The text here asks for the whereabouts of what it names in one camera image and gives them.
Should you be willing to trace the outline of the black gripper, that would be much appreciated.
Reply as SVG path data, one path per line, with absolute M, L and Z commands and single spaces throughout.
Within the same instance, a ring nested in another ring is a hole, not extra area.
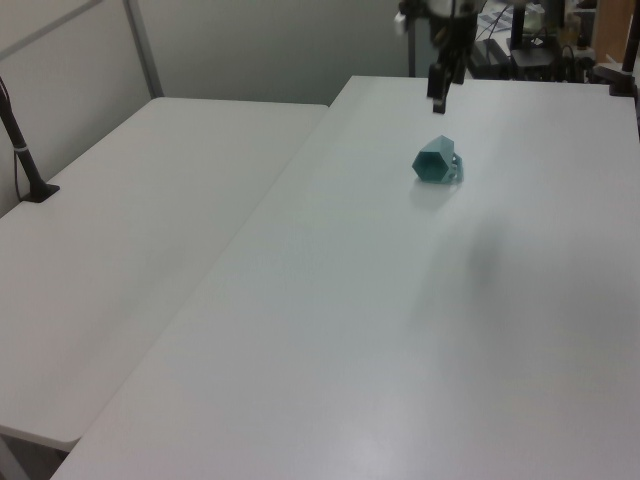
M 450 75 L 454 84 L 463 84 L 466 63 L 475 42 L 475 14 L 454 17 L 432 16 L 430 40 L 438 56 L 429 68 L 427 97 L 433 112 L 446 113 Z

